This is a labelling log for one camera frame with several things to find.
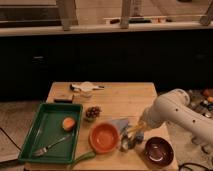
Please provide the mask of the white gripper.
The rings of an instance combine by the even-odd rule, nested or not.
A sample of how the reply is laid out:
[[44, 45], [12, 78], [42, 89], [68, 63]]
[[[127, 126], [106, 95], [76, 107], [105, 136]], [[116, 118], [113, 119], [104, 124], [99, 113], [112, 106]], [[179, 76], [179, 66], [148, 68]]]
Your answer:
[[136, 126], [133, 126], [127, 130], [128, 133], [151, 130], [159, 128], [165, 121], [163, 114], [163, 108], [153, 104], [152, 106], [146, 107], [142, 112], [139, 123]]

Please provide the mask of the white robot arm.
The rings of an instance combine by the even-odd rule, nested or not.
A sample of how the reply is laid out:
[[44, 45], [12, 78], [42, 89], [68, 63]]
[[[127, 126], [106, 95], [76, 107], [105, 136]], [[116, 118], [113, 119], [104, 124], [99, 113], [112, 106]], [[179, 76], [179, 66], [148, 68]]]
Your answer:
[[159, 128], [165, 121], [173, 122], [213, 146], [213, 120], [188, 107], [190, 96], [182, 89], [159, 95], [151, 106], [143, 110], [138, 123], [142, 130]]

